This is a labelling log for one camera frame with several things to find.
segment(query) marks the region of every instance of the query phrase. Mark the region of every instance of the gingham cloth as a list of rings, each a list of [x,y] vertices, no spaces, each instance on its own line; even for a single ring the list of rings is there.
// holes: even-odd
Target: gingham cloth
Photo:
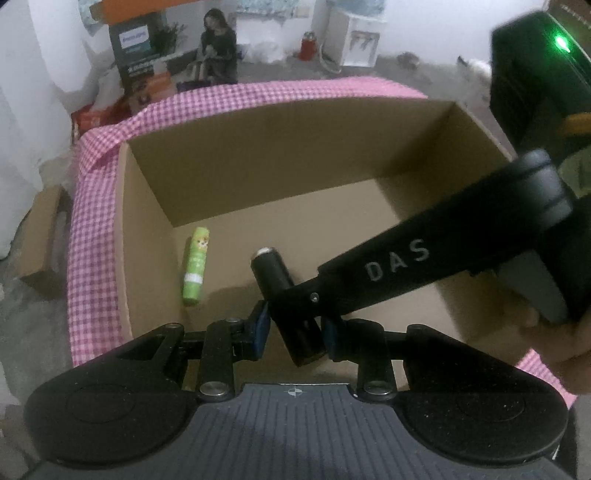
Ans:
[[[115,182],[119,146],[137,135],[196,118],[270,103],[341,97],[424,95],[374,77],[223,85],[175,95],[118,125],[95,128],[80,140],[78,183],[68,262],[68,318],[74,365],[123,343],[115,283]],[[556,387],[570,406],[574,396],[530,352],[518,365]]]

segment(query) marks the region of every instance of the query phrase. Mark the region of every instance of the gray floor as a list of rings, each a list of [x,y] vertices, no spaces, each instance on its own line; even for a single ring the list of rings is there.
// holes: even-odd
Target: gray floor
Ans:
[[[288,59],[286,64],[242,63],[241,82],[267,80],[328,79],[349,75],[381,76],[417,88],[432,98],[459,100],[491,130],[501,144],[511,150],[508,141],[487,107],[486,89],[455,66],[420,66],[405,70],[394,59],[379,59],[374,69],[345,69],[335,75],[324,71],[317,61]],[[71,189],[67,172],[69,155],[42,168],[46,185],[65,183]],[[61,241],[67,242],[67,235]],[[5,298],[0,301],[0,362],[4,366],[13,395],[25,402],[31,392],[49,378],[71,368],[65,293],[52,301],[43,300],[31,288],[17,280],[16,267],[22,243],[22,228],[15,238],[11,255],[0,261],[0,284]],[[575,411],[578,423],[579,471],[582,480],[591,478],[591,400],[581,397]]]

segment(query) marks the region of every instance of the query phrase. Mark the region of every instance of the green led indicator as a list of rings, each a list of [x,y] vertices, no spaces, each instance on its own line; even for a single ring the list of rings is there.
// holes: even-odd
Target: green led indicator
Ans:
[[[570,53],[569,43],[566,41],[566,38],[558,36],[556,37],[555,42],[556,46],[560,50],[564,50],[565,52]]]

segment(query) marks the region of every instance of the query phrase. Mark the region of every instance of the ribbed gray panel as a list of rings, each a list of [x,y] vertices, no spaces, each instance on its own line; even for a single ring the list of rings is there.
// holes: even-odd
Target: ribbed gray panel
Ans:
[[[165,448],[133,465],[76,471],[45,463],[31,480],[568,480],[548,460],[513,468],[454,463],[418,443],[385,406],[345,385],[246,385],[201,406]]]

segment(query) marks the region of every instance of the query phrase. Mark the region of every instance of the green tube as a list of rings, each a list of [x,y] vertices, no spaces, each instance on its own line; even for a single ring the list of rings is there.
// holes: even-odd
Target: green tube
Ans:
[[[209,230],[198,226],[191,239],[189,258],[183,284],[183,301],[186,304],[195,304],[199,301],[203,273],[205,272],[205,259],[207,257],[207,245],[209,244]]]

